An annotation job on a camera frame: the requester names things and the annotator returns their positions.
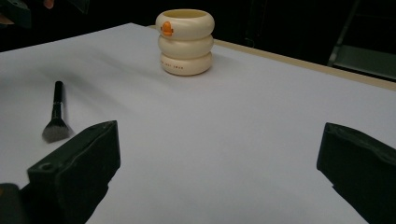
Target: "makeup brush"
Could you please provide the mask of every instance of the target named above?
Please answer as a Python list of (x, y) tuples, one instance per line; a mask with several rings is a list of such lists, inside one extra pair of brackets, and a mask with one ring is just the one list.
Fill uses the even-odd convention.
[(56, 142), (69, 137), (69, 128), (63, 120), (63, 103), (64, 84), (62, 81), (55, 82), (55, 91), (53, 94), (52, 114), (49, 124), (43, 131), (43, 138), (48, 143)]

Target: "cream-colored cup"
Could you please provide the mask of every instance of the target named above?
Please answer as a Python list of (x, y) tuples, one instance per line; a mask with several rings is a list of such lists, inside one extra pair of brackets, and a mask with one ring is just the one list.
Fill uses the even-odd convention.
[(205, 11), (182, 8), (161, 13), (155, 25), (166, 38), (193, 40), (210, 35), (215, 28), (215, 20)]
[(168, 10), (157, 17), (155, 24), (165, 71), (193, 76), (210, 68), (215, 21), (209, 13), (188, 8)]

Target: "white table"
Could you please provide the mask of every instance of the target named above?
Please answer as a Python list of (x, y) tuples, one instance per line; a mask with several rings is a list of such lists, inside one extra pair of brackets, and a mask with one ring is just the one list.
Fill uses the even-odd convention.
[(326, 122), (396, 147), (396, 91), (215, 45), (195, 77), (167, 74), (158, 33), (126, 24), (0, 54), (0, 183), (47, 144), (54, 82), (79, 133), (117, 120), (121, 168), (92, 224), (366, 223), (316, 168)]

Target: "black object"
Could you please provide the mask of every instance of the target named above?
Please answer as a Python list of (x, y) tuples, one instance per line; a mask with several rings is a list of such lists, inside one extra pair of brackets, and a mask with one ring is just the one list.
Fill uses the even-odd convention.
[[(43, 4), (44, 0), (0, 0), (0, 13), (23, 28), (32, 28), (32, 12), (28, 5)], [(88, 13), (90, 0), (67, 0), (83, 14)]]
[(119, 168), (117, 122), (93, 125), (30, 167), (22, 190), (0, 185), (0, 223), (86, 223)]
[(63, 120), (64, 110), (64, 84), (62, 81), (55, 82), (51, 120), (44, 128), (42, 136), (49, 143), (69, 137), (69, 128)]
[(396, 223), (394, 148), (360, 131), (326, 123), (317, 168), (368, 223)]

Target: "cup opening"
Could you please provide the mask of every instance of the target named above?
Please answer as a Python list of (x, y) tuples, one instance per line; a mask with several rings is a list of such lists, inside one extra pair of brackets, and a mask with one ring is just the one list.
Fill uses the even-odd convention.
[(201, 10), (196, 9), (175, 9), (165, 11), (163, 13), (166, 17), (177, 18), (177, 19), (190, 19), (190, 18), (198, 18), (203, 17), (207, 13)]

